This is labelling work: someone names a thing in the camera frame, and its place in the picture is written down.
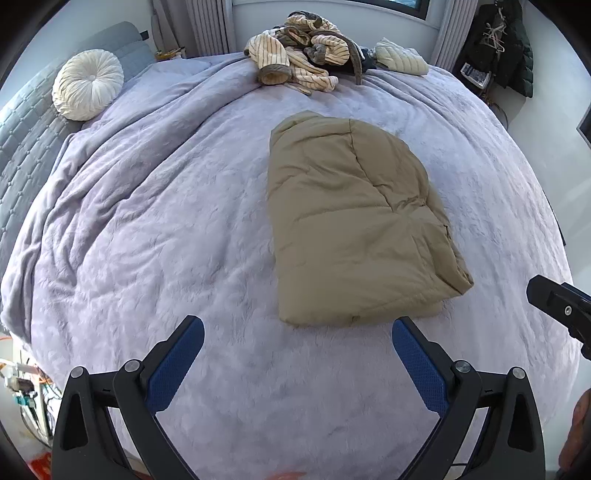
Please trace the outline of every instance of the gray headboard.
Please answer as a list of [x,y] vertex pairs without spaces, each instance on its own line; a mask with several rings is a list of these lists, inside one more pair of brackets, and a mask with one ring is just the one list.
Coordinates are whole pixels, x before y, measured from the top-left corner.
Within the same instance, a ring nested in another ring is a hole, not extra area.
[[67,120],[57,113],[51,100],[53,81],[68,58],[92,48],[117,55],[125,81],[155,62],[137,28],[121,22],[75,46],[66,58],[50,63],[0,110],[0,278],[27,212],[50,175],[62,143],[82,127],[81,122]]

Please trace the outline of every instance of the fuzzy blanket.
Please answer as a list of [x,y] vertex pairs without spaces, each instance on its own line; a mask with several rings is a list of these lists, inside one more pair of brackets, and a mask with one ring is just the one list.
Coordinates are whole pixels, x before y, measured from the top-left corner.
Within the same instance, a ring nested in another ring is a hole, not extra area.
[[[76,365],[103,372],[143,358],[196,314],[205,345],[158,418],[200,478],[396,478],[437,415],[394,352],[391,324],[278,320],[269,134],[311,110],[377,125],[421,160],[475,286],[417,324],[479,370],[524,367],[547,421],[579,353],[525,288],[536,274],[571,277],[542,189],[492,112],[435,67],[370,71],[361,86],[343,75],[310,97],[260,87],[256,70],[241,55],[155,64],[74,134],[3,279],[5,325],[63,387]],[[466,448],[474,441],[472,431]]]

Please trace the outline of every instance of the curtain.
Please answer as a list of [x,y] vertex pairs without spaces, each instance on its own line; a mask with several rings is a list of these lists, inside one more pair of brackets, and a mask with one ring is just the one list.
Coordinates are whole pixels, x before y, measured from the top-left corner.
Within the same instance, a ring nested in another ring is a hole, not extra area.
[[156,48],[185,47],[187,57],[236,51],[232,0],[152,0]]
[[431,64],[451,71],[464,46],[478,0],[447,0]]

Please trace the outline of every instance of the tufted pillow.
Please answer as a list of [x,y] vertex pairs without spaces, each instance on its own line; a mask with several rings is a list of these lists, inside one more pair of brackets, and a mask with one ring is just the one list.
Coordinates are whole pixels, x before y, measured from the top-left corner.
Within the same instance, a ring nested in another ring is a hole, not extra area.
[[53,104],[69,120],[90,120],[119,95],[123,79],[123,68],[110,51],[83,51],[57,74],[51,91]]

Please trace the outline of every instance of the human hand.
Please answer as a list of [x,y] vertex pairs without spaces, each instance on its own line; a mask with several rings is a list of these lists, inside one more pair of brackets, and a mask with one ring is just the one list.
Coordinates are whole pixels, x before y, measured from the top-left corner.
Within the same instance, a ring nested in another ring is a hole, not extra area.
[[583,448],[583,420],[591,405],[591,389],[587,390],[577,402],[573,412],[573,423],[569,436],[558,457],[560,469],[567,472]]

